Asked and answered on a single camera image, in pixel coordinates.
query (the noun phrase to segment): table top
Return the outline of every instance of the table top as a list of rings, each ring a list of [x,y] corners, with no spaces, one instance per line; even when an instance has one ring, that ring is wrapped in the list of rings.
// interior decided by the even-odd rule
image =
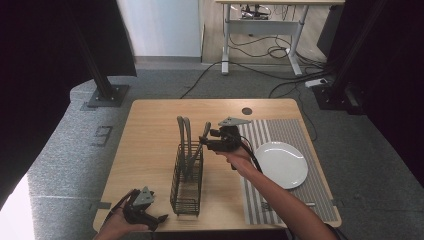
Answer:
[[[222,4],[343,5],[345,0],[215,0]]]
[[[251,115],[242,110],[250,108]],[[101,202],[116,204],[129,190],[148,186],[155,202],[147,213],[169,214],[156,231],[241,230],[281,228],[281,224],[245,223],[240,176],[222,156],[204,148],[203,185],[199,216],[173,213],[169,197],[180,141],[177,116],[191,121],[192,139],[202,135],[206,121],[217,129],[227,117],[297,119],[330,199],[332,195],[306,131],[297,103],[292,99],[179,99],[136,100],[106,183]],[[99,209],[93,227],[99,230],[109,210]]]

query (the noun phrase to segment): white wall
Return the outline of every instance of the white wall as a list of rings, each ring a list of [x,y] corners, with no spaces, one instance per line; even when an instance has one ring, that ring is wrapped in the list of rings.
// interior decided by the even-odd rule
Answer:
[[[134,56],[201,56],[199,1],[117,0]]]

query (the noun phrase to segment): white plate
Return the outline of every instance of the white plate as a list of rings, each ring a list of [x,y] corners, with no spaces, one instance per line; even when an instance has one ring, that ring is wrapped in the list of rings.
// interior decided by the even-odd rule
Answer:
[[[295,147],[282,142],[267,142],[255,152],[262,172],[284,189],[302,184],[308,175],[308,164]]]

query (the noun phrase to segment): placemat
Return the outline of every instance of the placemat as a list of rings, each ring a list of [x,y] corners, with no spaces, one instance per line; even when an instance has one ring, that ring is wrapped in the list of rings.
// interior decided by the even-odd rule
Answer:
[[[271,141],[284,142],[297,148],[308,164],[308,176],[300,186],[289,189],[289,191],[303,202],[313,204],[314,206],[311,206],[311,209],[324,222],[338,221],[332,200],[327,194],[297,119],[252,120],[251,123],[238,127],[241,136],[249,140],[253,149]],[[247,224],[283,223],[249,181],[241,177],[240,183],[243,189],[244,215]]]

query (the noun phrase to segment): carpeted floor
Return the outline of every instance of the carpeted floor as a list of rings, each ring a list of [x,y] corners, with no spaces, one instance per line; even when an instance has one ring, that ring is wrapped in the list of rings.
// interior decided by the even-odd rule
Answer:
[[[207,67],[146,64],[138,66],[138,77],[110,77],[112,84],[130,86],[119,108],[84,107],[96,89],[93,81],[74,88],[65,116],[27,174],[34,239],[94,236],[96,207],[135,99],[268,98],[274,87],[287,82],[232,65],[228,76],[222,76],[215,66],[195,85]],[[284,66],[258,69],[292,77]],[[284,97],[295,99],[303,109],[309,133],[316,139],[315,150],[342,217],[340,230],[349,239],[422,239],[424,189],[367,116],[320,110],[304,84],[297,89],[294,84],[284,85],[272,97],[286,93]],[[24,239],[18,233],[12,238],[3,236]],[[232,236],[246,239],[245,235]],[[173,239],[166,234],[156,237]],[[149,239],[150,235],[127,238]]]

